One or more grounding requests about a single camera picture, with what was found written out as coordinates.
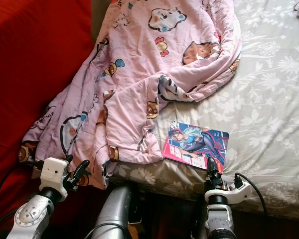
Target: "red sofa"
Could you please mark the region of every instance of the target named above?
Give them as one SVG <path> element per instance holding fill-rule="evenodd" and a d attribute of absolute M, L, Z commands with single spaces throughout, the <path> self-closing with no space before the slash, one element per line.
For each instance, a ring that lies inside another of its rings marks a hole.
<path fill-rule="evenodd" d="M 92 50 L 90 22 L 89 0 L 0 0 L 0 181 L 17 164 L 23 135 Z M 0 218 L 38 191 L 39 180 L 30 177 L 24 165 L 8 177 L 0 192 Z M 104 194 L 80 191 L 60 204 L 55 224 L 70 222 L 87 198 Z M 12 220 L 3 228 L 11 229 Z"/>

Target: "bed sheet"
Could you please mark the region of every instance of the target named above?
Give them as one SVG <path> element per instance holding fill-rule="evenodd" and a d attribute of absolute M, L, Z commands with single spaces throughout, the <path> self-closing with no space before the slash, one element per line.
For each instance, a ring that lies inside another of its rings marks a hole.
<path fill-rule="evenodd" d="M 229 132 L 223 179 L 248 176 L 270 215 L 299 220 L 299 15 L 293 1 L 235 0 L 243 50 L 234 79 L 198 104 L 169 104 L 154 133 L 162 148 L 170 122 Z M 195 200 L 206 171 L 164 160 L 120 163 L 113 181 L 129 179 L 145 191 Z M 257 194 L 235 206 L 261 212 Z"/>

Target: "blanket fold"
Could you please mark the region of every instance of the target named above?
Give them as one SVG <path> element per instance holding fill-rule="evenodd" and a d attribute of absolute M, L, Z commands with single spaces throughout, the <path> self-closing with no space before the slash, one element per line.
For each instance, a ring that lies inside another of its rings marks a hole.
<path fill-rule="evenodd" d="M 241 39 L 231 0 L 112 1 L 72 83 L 22 140 L 19 160 L 65 158 L 80 185 L 106 188 L 118 161 L 162 160 L 152 134 L 168 102 L 198 102 L 235 74 Z"/>

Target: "manga cover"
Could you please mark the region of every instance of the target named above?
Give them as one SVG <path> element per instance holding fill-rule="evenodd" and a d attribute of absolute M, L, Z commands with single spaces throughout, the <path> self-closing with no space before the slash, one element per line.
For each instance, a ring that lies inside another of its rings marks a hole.
<path fill-rule="evenodd" d="M 206 169 L 212 157 L 224 170 L 229 133 L 172 121 L 163 147 L 164 158 Z"/>

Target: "wire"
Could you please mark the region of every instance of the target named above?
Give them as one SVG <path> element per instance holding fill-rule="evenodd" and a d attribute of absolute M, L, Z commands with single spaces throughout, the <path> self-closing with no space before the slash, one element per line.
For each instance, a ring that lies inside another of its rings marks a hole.
<path fill-rule="evenodd" d="M 88 239 L 89 236 L 98 228 L 100 227 L 103 227 L 103 226 L 117 226 L 118 228 L 120 228 L 122 231 L 123 231 L 123 234 L 124 234 L 124 238 L 126 239 L 132 239 L 132 236 L 129 232 L 129 230 L 125 227 L 123 227 L 122 225 L 120 224 L 116 224 L 116 223 L 103 223 L 103 224 L 99 224 L 97 225 L 96 227 L 94 227 L 87 235 L 86 237 L 84 237 L 84 239 Z"/>
<path fill-rule="evenodd" d="M 13 210 L 13 211 L 11 211 L 11 212 L 5 214 L 2 218 L 0 218 L 0 223 L 1 223 L 4 219 L 6 219 L 7 217 L 9 217 L 9 216 L 11 216 L 12 214 L 14 214 L 16 211 L 17 211 L 17 209 L 15 209 L 15 210 Z"/>
<path fill-rule="evenodd" d="M 0 182 L 0 189 L 1 189 L 1 187 L 2 187 L 2 185 L 4 184 L 4 182 L 5 182 L 5 180 L 7 179 L 7 177 L 10 175 L 10 173 L 12 172 L 12 171 L 14 171 L 16 168 L 18 168 L 20 165 L 23 165 L 23 164 L 29 164 L 29 165 L 35 165 L 35 162 L 20 162 L 20 163 L 18 163 L 18 164 L 16 164 L 12 169 L 10 169 L 9 171 L 8 171 L 8 173 L 2 178 L 2 180 L 1 180 L 1 182 Z"/>
<path fill-rule="evenodd" d="M 264 215 L 267 217 L 268 216 L 268 212 L 267 212 L 267 207 L 266 207 L 266 204 L 265 204 L 265 201 L 264 201 L 264 198 L 263 196 L 261 195 L 260 191 L 258 190 L 258 188 L 256 187 L 256 185 L 249 179 L 247 178 L 245 175 L 241 174 L 241 173 L 235 173 L 235 177 L 236 175 L 244 178 L 246 181 L 248 181 L 250 183 L 251 186 L 253 186 L 253 188 L 255 189 L 256 193 L 258 194 L 259 196 L 259 199 L 261 201 L 261 205 L 263 206 L 263 209 L 264 209 Z"/>

